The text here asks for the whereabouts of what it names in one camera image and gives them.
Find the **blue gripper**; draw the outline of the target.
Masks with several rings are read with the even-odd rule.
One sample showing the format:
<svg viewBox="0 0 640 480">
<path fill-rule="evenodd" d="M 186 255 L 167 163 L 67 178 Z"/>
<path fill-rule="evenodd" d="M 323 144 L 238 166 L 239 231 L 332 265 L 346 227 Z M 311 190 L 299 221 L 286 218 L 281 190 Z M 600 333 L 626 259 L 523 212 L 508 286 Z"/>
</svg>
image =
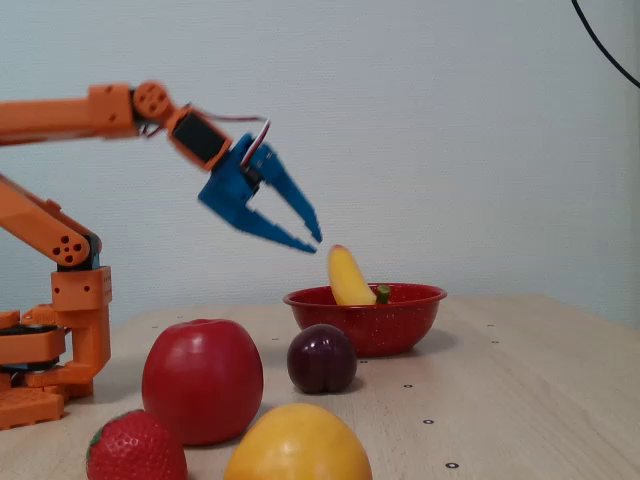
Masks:
<svg viewBox="0 0 640 480">
<path fill-rule="evenodd" d="M 269 145 L 262 144 L 257 149 L 250 159 L 250 167 L 241 165 L 252 141 L 253 137 L 250 134 L 244 134 L 225 154 L 211 171 L 209 180 L 198 195 L 198 200 L 238 230 L 291 249 L 314 254 L 317 251 L 315 247 L 293 237 L 278 224 L 247 207 L 248 201 L 257 193 L 262 180 L 274 188 L 293 208 L 314 240 L 322 240 L 313 206 Z"/>
</svg>

